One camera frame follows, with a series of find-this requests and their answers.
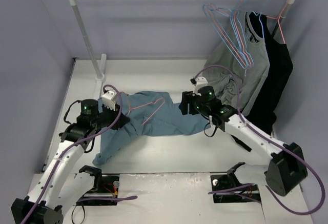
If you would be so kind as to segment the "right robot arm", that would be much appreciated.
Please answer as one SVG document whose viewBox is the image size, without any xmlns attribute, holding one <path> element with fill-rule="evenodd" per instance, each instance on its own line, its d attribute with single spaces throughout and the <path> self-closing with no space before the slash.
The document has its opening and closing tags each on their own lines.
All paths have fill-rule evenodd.
<svg viewBox="0 0 328 224">
<path fill-rule="evenodd" d="M 215 128 L 242 141 L 264 160 L 264 165 L 239 162 L 227 172 L 227 183 L 232 189 L 246 184 L 265 184 L 279 196 L 286 196 L 302 180 L 308 171 L 301 160 L 303 151 L 296 143 L 286 144 L 255 127 L 238 111 L 223 105 L 215 97 L 213 87 L 204 86 L 182 93 L 179 108 L 183 115 L 201 114 Z"/>
</svg>

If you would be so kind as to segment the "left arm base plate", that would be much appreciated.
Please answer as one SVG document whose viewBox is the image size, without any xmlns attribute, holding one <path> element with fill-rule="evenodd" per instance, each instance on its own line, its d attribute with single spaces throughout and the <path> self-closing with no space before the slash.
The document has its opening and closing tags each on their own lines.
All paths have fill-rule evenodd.
<svg viewBox="0 0 328 224">
<path fill-rule="evenodd" d="M 119 189 L 119 174 L 103 173 L 100 168 L 83 166 L 79 173 L 87 173 L 94 178 L 94 186 L 86 192 L 77 206 L 116 206 L 117 202 L 102 200 L 102 198 L 117 198 Z"/>
</svg>

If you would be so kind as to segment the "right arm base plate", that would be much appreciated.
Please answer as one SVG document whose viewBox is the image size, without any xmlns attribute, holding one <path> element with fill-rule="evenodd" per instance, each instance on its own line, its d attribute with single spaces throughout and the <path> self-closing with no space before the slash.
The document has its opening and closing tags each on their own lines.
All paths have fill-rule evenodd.
<svg viewBox="0 0 328 224">
<path fill-rule="evenodd" d="M 235 176 L 235 171 L 244 162 L 239 162 L 228 170 L 226 174 L 210 174 L 213 203 L 246 203 L 257 202 L 261 204 L 261 197 L 257 185 L 241 184 Z"/>
</svg>

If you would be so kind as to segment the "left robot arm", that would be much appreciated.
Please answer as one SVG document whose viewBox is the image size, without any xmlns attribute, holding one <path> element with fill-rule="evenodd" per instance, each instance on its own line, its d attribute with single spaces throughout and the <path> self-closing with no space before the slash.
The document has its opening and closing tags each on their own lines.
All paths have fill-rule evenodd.
<svg viewBox="0 0 328 224">
<path fill-rule="evenodd" d="M 80 101 L 80 115 L 62 133 L 48 168 L 25 198 L 13 202 L 11 212 L 15 223 L 63 223 L 67 212 L 85 193 L 101 190 L 103 173 L 100 168 L 84 165 L 72 181 L 67 180 L 97 136 L 129 122 L 122 114 L 121 100 L 116 103 L 102 96 L 101 101 L 101 111 L 95 99 Z"/>
</svg>

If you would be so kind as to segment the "blue t shirt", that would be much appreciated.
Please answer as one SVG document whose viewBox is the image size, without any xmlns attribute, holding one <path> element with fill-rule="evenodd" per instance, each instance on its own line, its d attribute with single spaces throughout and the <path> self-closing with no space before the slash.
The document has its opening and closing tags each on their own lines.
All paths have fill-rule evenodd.
<svg viewBox="0 0 328 224">
<path fill-rule="evenodd" d="M 132 95 L 121 92 L 122 113 L 130 122 L 119 130 L 100 136 L 100 152 L 92 163 L 104 165 L 120 149 L 140 136 L 194 135 L 210 126 L 200 114 L 182 115 L 179 103 L 168 92 L 141 91 Z"/>
</svg>

